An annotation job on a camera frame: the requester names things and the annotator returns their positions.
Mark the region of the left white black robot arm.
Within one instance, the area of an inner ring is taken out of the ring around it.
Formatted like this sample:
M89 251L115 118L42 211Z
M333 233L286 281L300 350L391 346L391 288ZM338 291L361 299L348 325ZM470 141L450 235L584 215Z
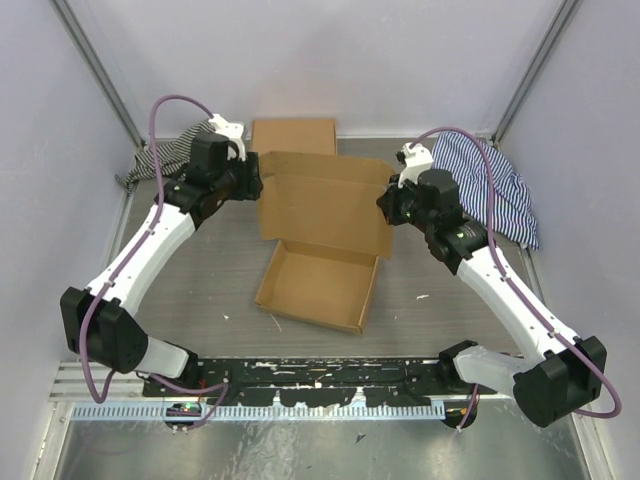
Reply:
M201 383L197 355L149 336L135 315L167 261L204 221L229 200L259 198L258 156L246 150L238 133L201 132L191 142L184 169L162 187L116 259L85 288L68 288L60 308L68 348L83 363L156 376L187 397Z

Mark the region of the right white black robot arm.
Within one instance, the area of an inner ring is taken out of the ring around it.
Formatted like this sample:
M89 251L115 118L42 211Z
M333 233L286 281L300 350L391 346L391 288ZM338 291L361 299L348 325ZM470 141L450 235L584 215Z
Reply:
M514 357L465 340L441 351L438 374L447 392L487 387L512 397L539 427L599 397L605 346L595 336L580 337L531 292L487 229L463 215L450 172L394 174L376 203L388 224L408 224L424 235L431 254L490 307L519 348Z

